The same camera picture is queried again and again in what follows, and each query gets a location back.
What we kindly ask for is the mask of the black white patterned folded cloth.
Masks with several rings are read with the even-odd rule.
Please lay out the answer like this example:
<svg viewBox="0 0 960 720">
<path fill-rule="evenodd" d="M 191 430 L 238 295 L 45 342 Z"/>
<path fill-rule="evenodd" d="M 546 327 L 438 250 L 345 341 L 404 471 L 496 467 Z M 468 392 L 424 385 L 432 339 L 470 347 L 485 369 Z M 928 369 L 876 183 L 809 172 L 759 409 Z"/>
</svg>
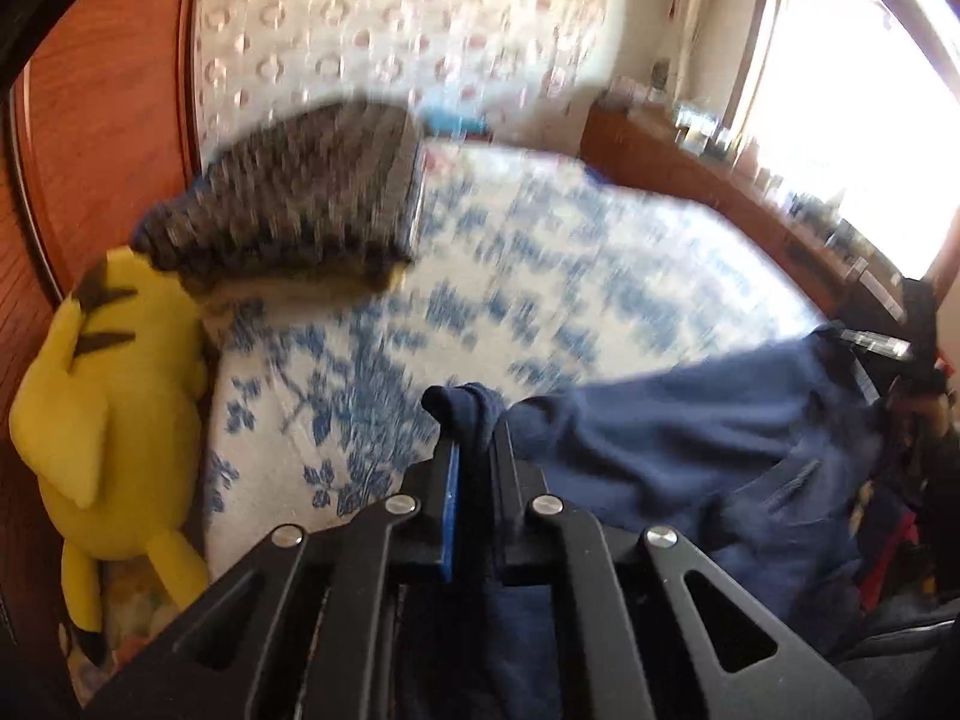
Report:
<svg viewBox="0 0 960 720">
<path fill-rule="evenodd" d="M 418 259 L 423 133 L 404 106 L 321 104 L 229 145 L 130 249 L 188 283 L 345 266 L 382 284 Z"/>
</svg>

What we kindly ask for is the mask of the pink floral beige blanket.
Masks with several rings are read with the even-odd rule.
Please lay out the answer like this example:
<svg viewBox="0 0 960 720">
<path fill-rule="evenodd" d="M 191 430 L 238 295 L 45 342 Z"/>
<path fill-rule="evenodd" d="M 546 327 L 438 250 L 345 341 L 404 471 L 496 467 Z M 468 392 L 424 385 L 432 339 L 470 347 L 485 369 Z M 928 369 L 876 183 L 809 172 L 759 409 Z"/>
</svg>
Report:
<svg viewBox="0 0 960 720">
<path fill-rule="evenodd" d="M 103 663 L 94 665 L 80 649 L 78 634 L 70 626 L 59 626 L 60 650 L 82 707 L 179 614 L 146 557 L 103 564 L 101 580 L 106 642 Z"/>
</svg>

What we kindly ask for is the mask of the blue box behind bed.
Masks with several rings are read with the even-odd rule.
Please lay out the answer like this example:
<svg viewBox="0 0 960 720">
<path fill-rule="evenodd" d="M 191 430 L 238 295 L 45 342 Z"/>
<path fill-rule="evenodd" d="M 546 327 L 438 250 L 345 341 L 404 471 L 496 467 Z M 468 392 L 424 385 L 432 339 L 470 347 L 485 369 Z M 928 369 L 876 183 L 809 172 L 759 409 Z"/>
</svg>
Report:
<svg viewBox="0 0 960 720">
<path fill-rule="evenodd" d="M 448 140 L 489 142 L 491 132 L 483 117 L 460 114 L 454 110 L 421 109 L 420 122 L 427 135 Z"/>
</svg>

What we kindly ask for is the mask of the navy blue garment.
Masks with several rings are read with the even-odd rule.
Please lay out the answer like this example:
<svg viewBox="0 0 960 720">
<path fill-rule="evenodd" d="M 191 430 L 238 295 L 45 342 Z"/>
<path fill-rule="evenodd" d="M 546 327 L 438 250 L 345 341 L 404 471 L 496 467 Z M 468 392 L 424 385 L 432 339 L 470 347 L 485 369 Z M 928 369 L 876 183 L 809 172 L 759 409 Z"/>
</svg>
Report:
<svg viewBox="0 0 960 720">
<path fill-rule="evenodd" d="M 817 652 L 859 613 L 850 513 L 882 452 L 877 390 L 828 328 L 506 405 L 478 383 L 423 408 L 467 457 L 494 426 L 548 487 L 629 532 L 669 525 Z"/>
</svg>

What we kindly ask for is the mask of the wooden wardrobe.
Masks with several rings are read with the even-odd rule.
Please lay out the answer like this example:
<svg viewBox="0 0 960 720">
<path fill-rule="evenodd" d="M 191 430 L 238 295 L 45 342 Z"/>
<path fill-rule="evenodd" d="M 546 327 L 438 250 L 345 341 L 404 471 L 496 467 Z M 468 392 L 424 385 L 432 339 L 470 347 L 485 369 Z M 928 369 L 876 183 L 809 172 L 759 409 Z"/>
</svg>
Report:
<svg viewBox="0 0 960 720">
<path fill-rule="evenodd" d="M 53 309 L 199 171 L 194 0 L 2 0 L 2 398 Z"/>
</svg>

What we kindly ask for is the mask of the blue floral white quilt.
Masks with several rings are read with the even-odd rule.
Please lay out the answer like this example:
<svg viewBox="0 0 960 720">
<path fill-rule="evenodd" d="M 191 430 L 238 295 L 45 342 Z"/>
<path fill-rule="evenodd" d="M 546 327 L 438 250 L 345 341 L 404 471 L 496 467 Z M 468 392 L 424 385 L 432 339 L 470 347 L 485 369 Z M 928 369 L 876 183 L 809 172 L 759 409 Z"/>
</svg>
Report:
<svg viewBox="0 0 960 720">
<path fill-rule="evenodd" d="M 428 387 L 506 401 L 624 379 L 820 322 L 716 211 L 594 181 L 539 151 L 433 142 L 420 254 L 386 291 L 355 278 L 224 283 L 205 460 L 205 555 L 223 574 L 272 528 L 322 530 L 431 454 Z"/>
</svg>

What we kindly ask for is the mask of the clutter on sideboard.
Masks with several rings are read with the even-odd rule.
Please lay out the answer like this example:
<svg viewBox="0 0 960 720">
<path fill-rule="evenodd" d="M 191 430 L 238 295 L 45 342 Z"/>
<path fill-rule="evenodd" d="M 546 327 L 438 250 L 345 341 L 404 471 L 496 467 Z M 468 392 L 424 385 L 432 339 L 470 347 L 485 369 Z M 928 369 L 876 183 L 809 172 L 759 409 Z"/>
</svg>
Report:
<svg viewBox="0 0 960 720">
<path fill-rule="evenodd" d="M 693 149 L 693 143 L 690 142 L 695 132 L 691 128 L 674 124 L 669 110 L 662 104 L 646 101 L 644 89 L 631 80 L 615 83 L 594 103 L 597 101 L 605 101 L 613 107 L 626 110 L 633 121 L 647 128 L 652 135 L 680 146 L 686 153 L 729 167 L 736 176 L 752 184 L 765 202 L 773 205 L 794 223 L 807 227 L 819 241 L 827 244 L 828 249 L 832 249 L 845 262 L 853 263 L 862 259 L 869 265 L 869 270 L 874 273 L 874 277 L 882 283 L 887 286 L 900 283 L 900 273 L 896 271 L 895 266 L 866 242 L 866 239 L 860 238 L 852 227 L 833 215 L 831 206 L 822 205 L 817 200 L 800 200 L 800 202 L 789 200 L 780 205 L 773 199 L 773 193 L 779 187 L 779 179 L 768 169 L 760 166 L 760 149 L 754 140 L 748 140 L 745 143 L 731 140 L 727 144 L 729 151 L 722 153 L 721 148 L 724 145 L 722 138 L 726 133 L 720 130 L 713 137 L 706 138 L 703 149 L 697 153 Z"/>
</svg>

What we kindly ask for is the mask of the wooden sideboard cabinet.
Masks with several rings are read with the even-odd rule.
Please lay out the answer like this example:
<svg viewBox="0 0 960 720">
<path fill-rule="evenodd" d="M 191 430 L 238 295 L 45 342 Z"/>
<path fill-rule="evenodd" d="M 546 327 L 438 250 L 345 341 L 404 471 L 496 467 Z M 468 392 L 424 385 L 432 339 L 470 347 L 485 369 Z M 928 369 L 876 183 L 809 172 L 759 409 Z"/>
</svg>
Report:
<svg viewBox="0 0 960 720">
<path fill-rule="evenodd" d="M 614 184 L 708 206 L 765 252 L 825 316 L 879 332 L 905 323 L 900 294 L 864 260 L 845 262 L 807 227 L 763 200 L 732 169 L 652 135 L 605 101 L 590 106 L 579 158 Z"/>
</svg>

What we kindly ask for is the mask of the yellow plush toy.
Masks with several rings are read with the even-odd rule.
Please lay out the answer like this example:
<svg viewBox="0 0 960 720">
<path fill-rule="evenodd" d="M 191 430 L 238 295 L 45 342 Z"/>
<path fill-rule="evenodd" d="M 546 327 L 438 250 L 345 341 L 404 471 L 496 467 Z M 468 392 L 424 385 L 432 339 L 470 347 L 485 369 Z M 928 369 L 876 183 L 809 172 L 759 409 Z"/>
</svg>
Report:
<svg viewBox="0 0 960 720">
<path fill-rule="evenodd" d="M 64 540 L 65 606 L 93 663 L 107 653 L 103 564 L 146 557 L 178 608 L 210 582 L 184 533 L 202 460 L 204 346 L 178 278 L 119 247 L 55 310 L 14 395 L 11 440 Z"/>
</svg>

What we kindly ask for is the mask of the white circle pattern curtain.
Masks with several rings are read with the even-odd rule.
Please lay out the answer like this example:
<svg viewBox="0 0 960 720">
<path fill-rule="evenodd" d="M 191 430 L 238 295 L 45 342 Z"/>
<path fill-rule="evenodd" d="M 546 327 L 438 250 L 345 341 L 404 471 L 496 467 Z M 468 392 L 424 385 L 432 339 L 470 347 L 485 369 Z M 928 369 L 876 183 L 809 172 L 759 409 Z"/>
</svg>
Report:
<svg viewBox="0 0 960 720">
<path fill-rule="evenodd" d="M 195 0 L 203 156 L 331 99 L 391 99 L 574 153 L 592 99 L 640 78 L 667 0 Z"/>
</svg>

